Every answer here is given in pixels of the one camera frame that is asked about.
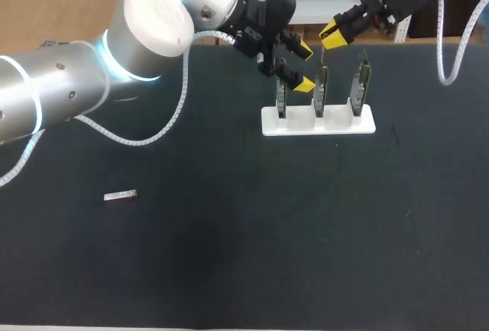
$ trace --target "led light ring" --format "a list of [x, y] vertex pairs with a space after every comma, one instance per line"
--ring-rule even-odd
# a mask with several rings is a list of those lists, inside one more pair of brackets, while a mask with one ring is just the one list
[[[91, 50], [93, 50], [93, 52], [95, 53], [96, 57], [98, 60], [101, 59], [100, 57], [100, 54], [99, 52], [97, 51], [97, 49], [93, 46], [93, 44], [89, 43], [89, 42], [85, 42], [85, 41], [74, 41], [74, 42], [71, 42], [70, 44], [85, 44], [86, 46], [90, 47]], [[103, 62], [101, 62], [102, 66], [103, 66], [103, 69], [104, 69], [104, 74], [105, 74], [105, 90], [104, 90], [104, 93], [102, 95], [102, 98], [99, 100], [99, 102], [97, 104], [95, 104], [95, 106], [93, 106], [91, 109], [89, 109], [88, 111], [85, 111], [82, 113], [82, 115], [87, 115], [93, 111], [95, 111], [98, 107], [100, 107], [102, 104], [105, 103], [105, 101], [107, 100], [108, 98], [108, 95], [110, 93], [110, 86], [111, 86], [111, 83], [110, 83], [110, 72], [108, 71], [108, 67], [107, 67], [107, 64], [105, 63], [105, 60], [102, 60]]]
[[155, 81], [155, 80], [158, 80], [158, 79], [161, 78], [161, 76], [151, 77], [151, 78], [140, 77], [140, 76], [134, 75], [133, 73], [130, 73], [124, 67], [122, 67], [119, 64], [119, 62], [117, 62], [117, 60], [114, 58], [114, 56], [112, 56], [112, 54], [110, 53], [110, 50], [108, 49], [108, 45], [107, 45], [107, 33], [108, 33], [108, 30], [105, 31], [104, 36], [102, 38], [102, 42], [103, 42], [103, 45], [104, 45], [104, 51], [105, 51], [106, 56], [108, 58], [108, 62], [109, 63], [113, 63], [115, 66], [117, 66], [117, 68], [119, 69], [119, 71], [120, 71], [121, 74], [123, 74], [124, 76], [130, 77], [131, 79], [138, 80], [138, 81]]
[[34, 127], [34, 130], [32, 131], [32, 134], [34, 135], [40, 130], [40, 127], [43, 123], [43, 109], [40, 105], [39, 91], [35, 87], [32, 78], [25, 71], [24, 67], [19, 64], [19, 62], [8, 56], [0, 56], [0, 59], [7, 61], [13, 67], [15, 67], [15, 69], [21, 74], [22, 78], [24, 79], [27, 90], [31, 94], [31, 98], [34, 102], [34, 105], [36, 106], [36, 125]]

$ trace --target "small metal block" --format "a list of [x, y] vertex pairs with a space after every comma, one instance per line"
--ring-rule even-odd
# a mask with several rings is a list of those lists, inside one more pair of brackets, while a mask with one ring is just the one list
[[129, 201], [138, 198], [137, 190], [122, 191], [116, 193], [107, 193], [104, 195], [104, 202]]

